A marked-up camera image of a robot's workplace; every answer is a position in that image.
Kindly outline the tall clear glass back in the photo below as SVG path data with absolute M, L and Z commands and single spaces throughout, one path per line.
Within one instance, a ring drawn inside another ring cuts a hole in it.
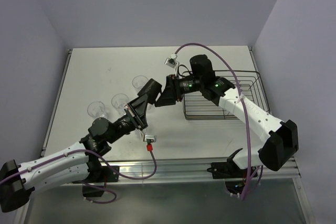
M 143 75 L 138 75 L 133 78 L 132 80 L 132 86 L 135 90 L 135 93 L 138 94 L 139 91 L 146 85 L 148 82 L 148 78 Z

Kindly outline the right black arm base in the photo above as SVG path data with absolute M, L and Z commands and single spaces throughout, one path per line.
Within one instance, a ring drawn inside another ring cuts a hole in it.
M 247 182 L 247 169 L 240 169 L 233 158 L 242 148 L 234 151 L 225 162 L 212 162 L 207 172 L 211 173 L 212 179 L 239 179 L 225 182 L 225 188 L 231 197 L 241 198 Z

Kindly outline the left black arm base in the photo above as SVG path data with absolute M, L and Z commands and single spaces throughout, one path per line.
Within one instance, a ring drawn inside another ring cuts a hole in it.
M 110 170 L 107 166 L 102 166 L 99 171 L 92 172 L 89 176 L 82 181 L 86 183 L 103 183 L 103 186 L 98 186 L 100 188 L 106 187 L 107 183 L 118 182 L 119 175 Z M 102 197 L 103 190 L 95 189 L 86 185 L 82 186 L 82 195 L 86 198 L 98 198 Z

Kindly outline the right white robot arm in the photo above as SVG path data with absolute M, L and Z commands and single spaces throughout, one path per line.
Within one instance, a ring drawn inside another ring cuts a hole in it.
M 245 123 L 262 142 L 256 147 L 238 149 L 229 157 L 227 170 L 230 175 L 240 176 L 249 166 L 264 165 L 273 171 L 280 170 L 299 149 L 296 123 L 274 117 L 245 97 L 238 85 L 217 76 L 207 55 L 192 57 L 190 65 L 190 75 L 166 77 L 165 88 L 155 106 L 175 105 L 185 94 L 200 92 L 206 100 Z

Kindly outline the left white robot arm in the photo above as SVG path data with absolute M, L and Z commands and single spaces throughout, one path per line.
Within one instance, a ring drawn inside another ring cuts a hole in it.
M 162 86 L 150 79 L 137 98 L 124 106 L 124 114 L 115 122 L 97 118 L 80 141 L 49 156 L 17 163 L 10 160 L 1 167 L 1 211 L 11 212 L 25 205 L 33 193 L 62 184 L 92 183 L 102 176 L 103 155 L 111 144 L 148 124 L 148 104 L 154 104 Z

